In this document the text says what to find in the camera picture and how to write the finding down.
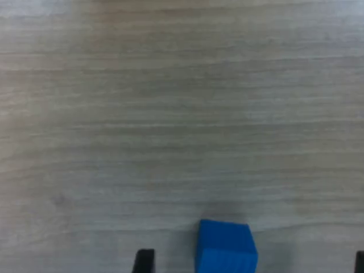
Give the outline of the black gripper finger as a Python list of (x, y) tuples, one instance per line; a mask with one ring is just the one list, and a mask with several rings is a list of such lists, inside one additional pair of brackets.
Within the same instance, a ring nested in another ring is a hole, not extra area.
[(136, 252), (132, 273), (154, 273), (155, 250), (139, 249)]
[(355, 256), (355, 273), (364, 273), (364, 251), (357, 251)]

